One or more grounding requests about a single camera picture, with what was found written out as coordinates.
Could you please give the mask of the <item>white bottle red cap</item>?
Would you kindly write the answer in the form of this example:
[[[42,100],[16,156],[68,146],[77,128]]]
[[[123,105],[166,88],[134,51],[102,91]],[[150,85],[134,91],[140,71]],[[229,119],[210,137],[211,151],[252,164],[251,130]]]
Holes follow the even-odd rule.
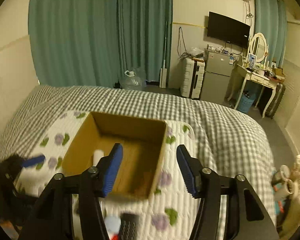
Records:
[[[104,219],[104,223],[109,239],[118,239],[121,228],[121,219],[117,216],[107,216]]]

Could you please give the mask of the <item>white cylindrical device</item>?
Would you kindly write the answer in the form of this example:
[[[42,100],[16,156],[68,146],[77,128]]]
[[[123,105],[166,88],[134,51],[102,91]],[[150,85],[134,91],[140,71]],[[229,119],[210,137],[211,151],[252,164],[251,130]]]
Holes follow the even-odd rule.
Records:
[[[104,152],[102,150],[95,150],[93,153],[93,166],[96,166],[103,157]]]

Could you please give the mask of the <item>black remote control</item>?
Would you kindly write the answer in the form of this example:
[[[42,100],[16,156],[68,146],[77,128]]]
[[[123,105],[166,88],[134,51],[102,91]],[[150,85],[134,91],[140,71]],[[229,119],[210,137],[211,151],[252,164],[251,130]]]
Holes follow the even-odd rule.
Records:
[[[119,240],[136,240],[139,215],[133,213],[123,213],[121,215],[121,226],[119,231]]]

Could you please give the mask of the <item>white floral quilted mat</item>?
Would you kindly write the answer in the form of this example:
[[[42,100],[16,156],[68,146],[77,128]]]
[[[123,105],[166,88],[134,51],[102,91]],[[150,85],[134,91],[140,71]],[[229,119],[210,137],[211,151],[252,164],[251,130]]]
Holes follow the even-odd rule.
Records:
[[[197,157],[197,138],[188,122],[150,120],[67,111],[48,127],[30,152],[42,163],[22,169],[19,192],[38,197],[52,176],[80,174],[115,143],[123,159],[113,190],[101,201],[110,217],[138,217],[137,239],[188,239],[199,202],[187,192],[176,151],[184,145]]]

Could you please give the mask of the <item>open cardboard box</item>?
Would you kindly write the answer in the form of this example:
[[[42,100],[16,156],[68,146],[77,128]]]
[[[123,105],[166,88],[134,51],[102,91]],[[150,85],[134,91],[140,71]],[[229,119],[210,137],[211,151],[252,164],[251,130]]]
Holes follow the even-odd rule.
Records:
[[[92,166],[96,150],[108,156],[119,144],[114,161],[121,164],[111,194],[147,199],[160,177],[166,130],[162,120],[91,112],[73,136],[62,169],[66,176],[81,174]]]

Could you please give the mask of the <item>white louvered wardrobe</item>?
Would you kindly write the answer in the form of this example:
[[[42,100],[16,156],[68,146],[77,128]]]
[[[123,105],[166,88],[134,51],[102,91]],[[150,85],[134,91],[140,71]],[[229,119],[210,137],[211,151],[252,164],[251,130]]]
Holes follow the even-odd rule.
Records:
[[[283,73],[286,87],[274,116],[295,155],[300,154],[300,21],[288,21]]]

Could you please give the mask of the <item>blue laundry basket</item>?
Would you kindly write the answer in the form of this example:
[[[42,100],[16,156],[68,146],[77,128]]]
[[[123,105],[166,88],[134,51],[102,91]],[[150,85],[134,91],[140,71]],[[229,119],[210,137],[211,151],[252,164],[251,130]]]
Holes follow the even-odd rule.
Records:
[[[241,96],[237,110],[247,114],[249,112],[250,107],[253,105],[255,98],[256,98],[255,94],[244,92]]]

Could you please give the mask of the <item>clear water jug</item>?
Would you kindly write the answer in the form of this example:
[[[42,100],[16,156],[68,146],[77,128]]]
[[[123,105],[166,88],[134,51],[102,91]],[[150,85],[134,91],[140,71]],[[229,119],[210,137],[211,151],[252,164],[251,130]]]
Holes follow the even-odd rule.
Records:
[[[126,70],[120,80],[120,86],[127,90],[143,90],[146,88],[146,73],[142,68]]]

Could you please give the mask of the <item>grey mini fridge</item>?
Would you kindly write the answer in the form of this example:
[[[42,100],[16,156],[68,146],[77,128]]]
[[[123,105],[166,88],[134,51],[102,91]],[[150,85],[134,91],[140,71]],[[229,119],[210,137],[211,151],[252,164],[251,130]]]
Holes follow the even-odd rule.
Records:
[[[207,51],[200,100],[222,104],[233,70],[233,58],[230,55]]]

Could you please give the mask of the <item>green curtain left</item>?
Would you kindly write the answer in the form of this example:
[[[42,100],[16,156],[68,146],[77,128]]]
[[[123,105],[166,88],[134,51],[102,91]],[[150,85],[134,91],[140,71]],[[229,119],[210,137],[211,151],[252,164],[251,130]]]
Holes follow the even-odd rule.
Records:
[[[173,0],[30,0],[40,83],[114,87],[139,69],[158,81],[170,65]]]

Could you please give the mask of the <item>green curtain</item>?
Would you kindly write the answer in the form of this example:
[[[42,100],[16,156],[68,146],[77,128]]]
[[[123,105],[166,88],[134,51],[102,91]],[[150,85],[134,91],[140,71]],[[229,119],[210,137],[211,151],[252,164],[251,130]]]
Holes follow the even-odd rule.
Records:
[[[40,83],[114,87],[139,69],[158,81],[170,65],[173,0],[30,0]]]
[[[255,31],[267,41],[267,61],[281,67],[287,39],[286,5],[283,0],[255,0],[255,13]]]

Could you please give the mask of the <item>white dressing table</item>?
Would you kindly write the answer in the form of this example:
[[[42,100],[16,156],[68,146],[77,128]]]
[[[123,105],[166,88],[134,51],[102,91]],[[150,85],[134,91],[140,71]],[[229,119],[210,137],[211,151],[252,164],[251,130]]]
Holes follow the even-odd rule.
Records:
[[[252,72],[241,64],[236,63],[230,77],[226,100],[234,100],[234,108],[238,110],[243,94],[247,92],[255,97],[253,104],[256,107],[261,107],[262,117],[273,118],[279,108],[285,90],[283,83]]]

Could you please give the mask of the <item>white suitcase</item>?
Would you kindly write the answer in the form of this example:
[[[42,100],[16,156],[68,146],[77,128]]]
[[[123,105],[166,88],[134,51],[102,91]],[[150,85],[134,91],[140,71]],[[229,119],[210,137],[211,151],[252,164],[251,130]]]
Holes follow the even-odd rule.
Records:
[[[199,99],[205,72],[204,60],[185,58],[183,60],[183,81],[181,96],[190,99]]]

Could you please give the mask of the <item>oval white vanity mirror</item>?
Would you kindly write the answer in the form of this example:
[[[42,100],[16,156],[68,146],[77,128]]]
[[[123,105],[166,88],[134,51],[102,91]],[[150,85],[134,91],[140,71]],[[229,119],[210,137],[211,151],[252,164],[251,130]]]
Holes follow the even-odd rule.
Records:
[[[262,33],[256,33],[249,42],[248,54],[256,56],[256,63],[261,63],[268,55],[268,44]]]

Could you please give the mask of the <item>black wall television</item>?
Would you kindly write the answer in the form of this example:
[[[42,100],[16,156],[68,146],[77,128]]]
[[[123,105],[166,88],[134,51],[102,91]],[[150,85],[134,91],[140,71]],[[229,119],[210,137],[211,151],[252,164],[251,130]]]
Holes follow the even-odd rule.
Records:
[[[207,36],[247,49],[250,26],[236,19],[210,11]]]

